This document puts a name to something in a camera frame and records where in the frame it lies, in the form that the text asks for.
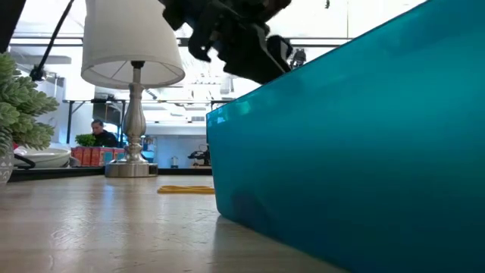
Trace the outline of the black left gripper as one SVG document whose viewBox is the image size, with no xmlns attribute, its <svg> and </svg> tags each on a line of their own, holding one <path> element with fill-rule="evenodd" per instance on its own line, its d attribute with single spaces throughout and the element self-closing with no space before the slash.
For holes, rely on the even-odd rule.
<svg viewBox="0 0 485 273">
<path fill-rule="evenodd" d="M 292 46 L 282 36 L 270 36 L 267 22 L 290 0 L 162 0 L 163 17 L 173 30 L 192 28 L 188 41 L 193 57 L 209 62 L 215 49 L 224 72 L 266 84 L 289 70 Z"/>
</svg>

